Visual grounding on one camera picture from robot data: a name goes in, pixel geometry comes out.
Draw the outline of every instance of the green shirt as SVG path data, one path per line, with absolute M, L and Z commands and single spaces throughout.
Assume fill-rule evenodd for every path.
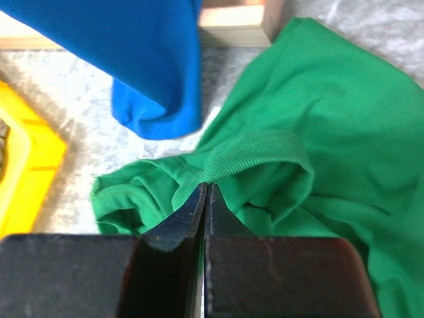
M 102 233 L 143 233 L 200 182 L 258 235 L 344 237 L 384 317 L 424 315 L 424 92 L 312 19 L 241 75 L 192 154 L 101 176 Z

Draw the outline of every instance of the blue fabric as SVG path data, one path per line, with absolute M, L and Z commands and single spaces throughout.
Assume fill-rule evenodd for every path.
M 0 10 L 111 74 L 112 114 L 138 136 L 201 126 L 202 0 L 1 0 Z

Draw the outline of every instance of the yellow container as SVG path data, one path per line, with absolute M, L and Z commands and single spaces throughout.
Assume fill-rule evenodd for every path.
M 66 145 L 1 81 L 0 118 L 10 128 L 0 179 L 1 239 L 31 231 Z

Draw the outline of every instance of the cloth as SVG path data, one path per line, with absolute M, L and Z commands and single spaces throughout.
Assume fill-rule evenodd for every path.
M 201 126 L 200 8 L 201 0 L 0 1 L 1 11 L 114 76 L 113 116 L 147 139 Z
M 424 91 L 312 19 L 247 67 L 195 152 L 97 178 L 102 233 L 143 233 L 199 182 L 258 235 L 344 237 L 383 317 L 424 312 Z

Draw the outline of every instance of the wooden board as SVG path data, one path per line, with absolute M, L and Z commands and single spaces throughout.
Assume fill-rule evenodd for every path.
M 204 47 L 269 46 L 280 32 L 284 0 L 203 0 Z M 0 49 L 58 49 L 56 43 L 0 12 Z

